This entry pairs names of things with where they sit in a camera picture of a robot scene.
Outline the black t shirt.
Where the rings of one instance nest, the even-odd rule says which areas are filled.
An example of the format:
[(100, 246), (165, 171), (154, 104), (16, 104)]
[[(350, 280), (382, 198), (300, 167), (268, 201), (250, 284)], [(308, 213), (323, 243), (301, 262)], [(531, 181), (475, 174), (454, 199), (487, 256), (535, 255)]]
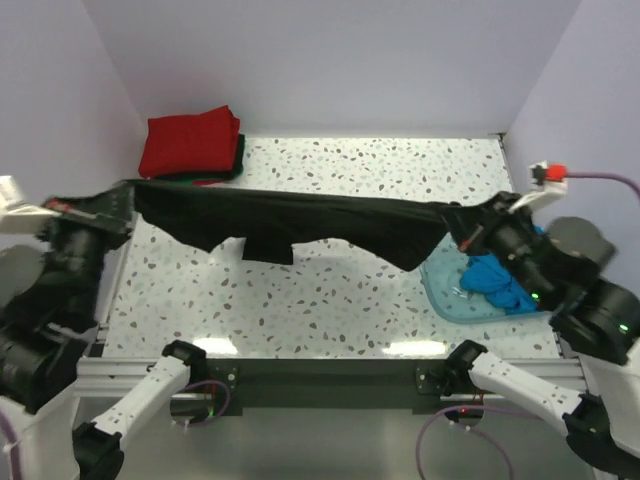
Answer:
[(211, 252), (229, 238), (268, 246), (344, 240), (395, 267), (419, 266), (446, 234), (465, 239), (487, 203), (195, 187), (136, 180), (135, 210), (181, 244)]

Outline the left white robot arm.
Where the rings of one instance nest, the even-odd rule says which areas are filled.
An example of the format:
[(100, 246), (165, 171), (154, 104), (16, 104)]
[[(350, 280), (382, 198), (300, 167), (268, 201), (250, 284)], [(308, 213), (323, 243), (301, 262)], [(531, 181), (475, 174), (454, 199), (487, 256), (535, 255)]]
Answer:
[(133, 215), (127, 185), (37, 206), (1, 179), (2, 232), (50, 246), (34, 283), (1, 310), (1, 431), (14, 479), (114, 479), (133, 435), (173, 394), (206, 383), (205, 351), (176, 340), (110, 410), (73, 424), (81, 334), (95, 324), (104, 258), (129, 240)]

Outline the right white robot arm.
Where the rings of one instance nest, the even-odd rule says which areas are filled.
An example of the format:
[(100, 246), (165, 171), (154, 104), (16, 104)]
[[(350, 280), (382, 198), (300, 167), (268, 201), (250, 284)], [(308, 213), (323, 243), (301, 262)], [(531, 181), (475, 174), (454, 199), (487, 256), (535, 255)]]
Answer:
[(576, 354), (587, 375), (581, 393), (530, 374), (466, 340), (444, 362), (442, 392), (473, 387), (501, 395), (553, 426), (591, 467), (639, 476), (639, 299), (602, 277), (615, 246), (591, 222), (559, 217), (542, 232), (532, 210), (501, 192), (443, 215), (460, 252), (490, 253)]

